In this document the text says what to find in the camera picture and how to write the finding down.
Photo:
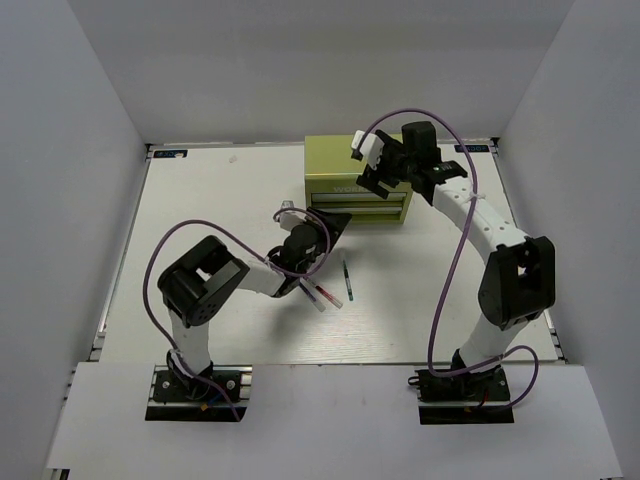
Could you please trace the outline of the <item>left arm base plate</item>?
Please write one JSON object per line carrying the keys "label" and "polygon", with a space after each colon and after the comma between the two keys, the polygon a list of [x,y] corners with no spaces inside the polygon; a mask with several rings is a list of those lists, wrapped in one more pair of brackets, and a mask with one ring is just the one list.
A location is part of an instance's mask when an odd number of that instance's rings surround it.
{"label": "left arm base plate", "polygon": [[190,380],[188,391],[167,366],[156,366],[152,375],[146,421],[234,423],[243,419],[249,405],[253,369],[250,366],[214,366],[210,379],[232,401],[232,407],[212,386]]}

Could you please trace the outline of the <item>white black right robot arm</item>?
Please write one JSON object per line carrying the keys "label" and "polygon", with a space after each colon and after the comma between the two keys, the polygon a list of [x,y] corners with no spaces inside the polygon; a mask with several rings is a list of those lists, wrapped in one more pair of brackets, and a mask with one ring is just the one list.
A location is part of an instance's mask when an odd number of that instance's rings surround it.
{"label": "white black right robot arm", "polygon": [[366,165],[356,182],[387,198],[391,188],[406,183],[461,232],[454,253],[471,244],[484,263],[478,289],[481,315],[458,348],[447,370],[429,365],[418,374],[424,397],[444,400],[447,394],[472,399],[485,393],[504,358],[518,351],[513,341],[556,298],[555,247],[545,236],[534,238],[491,206],[478,190],[474,165],[445,161],[434,125],[412,122],[395,139],[376,126],[357,131],[352,158]]}

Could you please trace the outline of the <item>green capped clear pen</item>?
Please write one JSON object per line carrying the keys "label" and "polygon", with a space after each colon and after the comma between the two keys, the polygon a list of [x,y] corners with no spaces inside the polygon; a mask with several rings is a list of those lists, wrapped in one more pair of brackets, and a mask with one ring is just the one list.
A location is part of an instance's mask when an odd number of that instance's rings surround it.
{"label": "green capped clear pen", "polygon": [[349,274],[349,270],[348,270],[348,266],[347,266],[346,260],[344,260],[344,259],[341,260],[341,265],[342,265],[342,271],[343,271],[346,290],[347,290],[347,296],[348,296],[349,301],[353,302],[354,301],[354,295],[353,295],[353,289],[352,289],[350,274]]}

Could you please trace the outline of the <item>green drawer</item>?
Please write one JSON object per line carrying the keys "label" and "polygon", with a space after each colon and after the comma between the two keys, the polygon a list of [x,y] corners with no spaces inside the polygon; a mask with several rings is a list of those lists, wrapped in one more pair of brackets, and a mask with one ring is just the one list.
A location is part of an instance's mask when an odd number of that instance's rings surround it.
{"label": "green drawer", "polygon": [[401,207],[365,206],[347,208],[346,212],[352,215],[352,221],[357,224],[402,224],[404,222]]}
{"label": "green drawer", "polygon": [[386,198],[362,192],[312,193],[309,197],[309,203],[399,202],[403,204],[406,197],[405,192],[392,192]]}

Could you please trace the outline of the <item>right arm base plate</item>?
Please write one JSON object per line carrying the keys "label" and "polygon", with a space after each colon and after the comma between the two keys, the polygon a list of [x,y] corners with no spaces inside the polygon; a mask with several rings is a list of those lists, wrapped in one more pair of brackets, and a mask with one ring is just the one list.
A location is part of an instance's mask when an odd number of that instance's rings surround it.
{"label": "right arm base plate", "polygon": [[421,425],[512,424],[513,408],[505,371],[440,378],[416,370],[407,380],[417,393]]}

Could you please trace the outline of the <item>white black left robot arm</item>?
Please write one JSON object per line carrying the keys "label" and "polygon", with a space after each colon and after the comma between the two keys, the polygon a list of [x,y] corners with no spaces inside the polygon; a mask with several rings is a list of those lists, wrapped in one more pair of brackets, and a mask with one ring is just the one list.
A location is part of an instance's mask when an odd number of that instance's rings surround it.
{"label": "white black left robot arm", "polygon": [[237,290],[282,298],[303,289],[326,262],[352,221],[350,213],[285,202],[274,221],[288,233],[282,244],[262,256],[227,230],[214,228],[244,248],[254,262],[234,256],[217,237],[208,235],[160,275],[157,287],[171,319],[167,365],[177,387],[191,400],[229,397],[236,393],[217,376],[209,352],[209,322]]}

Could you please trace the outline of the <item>green bottom drawer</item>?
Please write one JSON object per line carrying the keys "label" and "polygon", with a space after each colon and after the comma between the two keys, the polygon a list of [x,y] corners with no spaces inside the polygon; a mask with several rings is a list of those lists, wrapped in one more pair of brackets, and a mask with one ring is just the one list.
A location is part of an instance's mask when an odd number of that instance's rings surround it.
{"label": "green bottom drawer", "polygon": [[352,221],[357,224],[402,224],[404,222],[401,207],[365,206],[347,208],[346,212],[352,215]]}

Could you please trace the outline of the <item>green top drawer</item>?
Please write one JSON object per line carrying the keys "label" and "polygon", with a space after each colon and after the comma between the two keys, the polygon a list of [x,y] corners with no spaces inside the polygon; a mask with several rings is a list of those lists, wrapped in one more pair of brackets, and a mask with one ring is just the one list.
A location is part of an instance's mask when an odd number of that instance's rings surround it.
{"label": "green top drawer", "polygon": [[392,192],[386,198],[362,192],[312,193],[309,197],[309,203],[399,202],[403,204],[406,197],[405,192]]}

